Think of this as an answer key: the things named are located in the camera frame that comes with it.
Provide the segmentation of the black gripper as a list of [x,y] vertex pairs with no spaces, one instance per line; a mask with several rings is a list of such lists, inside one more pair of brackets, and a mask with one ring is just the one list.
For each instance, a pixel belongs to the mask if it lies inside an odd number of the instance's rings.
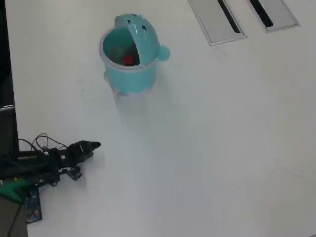
[[50,167],[52,169],[75,167],[93,157],[94,150],[100,147],[100,142],[81,140],[65,149],[52,148],[50,149]]

